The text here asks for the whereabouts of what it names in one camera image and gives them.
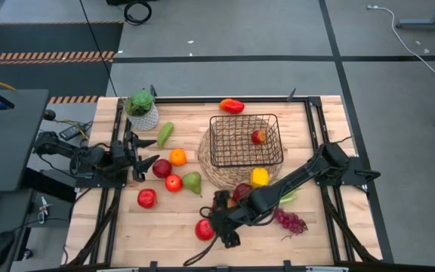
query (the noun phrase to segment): orange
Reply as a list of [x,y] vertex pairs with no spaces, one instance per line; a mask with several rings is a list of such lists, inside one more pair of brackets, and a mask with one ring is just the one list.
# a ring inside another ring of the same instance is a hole
[[176,148],[171,151],[171,155],[169,156],[169,160],[173,165],[181,166],[187,162],[186,154],[183,149]]

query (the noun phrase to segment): gray floor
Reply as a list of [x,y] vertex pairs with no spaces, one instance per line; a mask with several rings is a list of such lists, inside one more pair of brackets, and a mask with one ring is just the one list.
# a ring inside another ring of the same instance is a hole
[[[121,20],[115,7],[103,3],[84,0],[91,20]],[[367,11],[367,4],[389,8],[398,18],[435,13],[435,0],[326,3],[342,55],[407,55],[393,36],[390,15]],[[148,24],[125,24],[120,57],[331,55],[318,1],[161,0],[151,5]],[[51,12],[43,17],[41,8]],[[6,0],[0,22],[83,21],[80,12],[71,0]],[[435,55],[435,32],[400,34],[413,50]],[[435,265],[435,75],[419,62],[355,62],[344,68],[372,167],[382,172],[377,188],[394,259]],[[111,75],[119,95],[150,84],[161,96],[288,94],[293,88],[297,94],[341,94],[335,65],[325,62],[127,63],[114,64]],[[107,94],[113,96],[111,89]],[[51,107],[79,121],[95,111],[94,104]],[[42,129],[60,130],[54,125]],[[37,159],[31,163],[47,167]],[[40,231],[29,245],[36,256],[14,271],[58,264],[60,245],[42,241],[64,240],[65,231]]]

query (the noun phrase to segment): succulent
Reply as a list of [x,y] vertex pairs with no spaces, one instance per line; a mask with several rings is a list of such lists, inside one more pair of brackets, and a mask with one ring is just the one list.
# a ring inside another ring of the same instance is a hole
[[154,96],[145,88],[136,92],[125,102],[125,111],[129,116],[144,116],[152,108]]

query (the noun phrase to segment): potted plant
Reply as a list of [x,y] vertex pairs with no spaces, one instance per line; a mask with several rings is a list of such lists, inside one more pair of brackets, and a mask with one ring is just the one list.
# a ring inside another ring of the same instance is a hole
[[143,88],[125,101],[125,113],[136,129],[147,131],[159,123],[159,112],[154,100],[150,91]]

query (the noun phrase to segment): pear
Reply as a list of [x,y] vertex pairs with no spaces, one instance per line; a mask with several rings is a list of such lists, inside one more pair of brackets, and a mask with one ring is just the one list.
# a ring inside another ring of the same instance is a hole
[[195,194],[201,195],[201,174],[198,172],[190,172],[182,178],[182,184],[185,188],[193,191]]

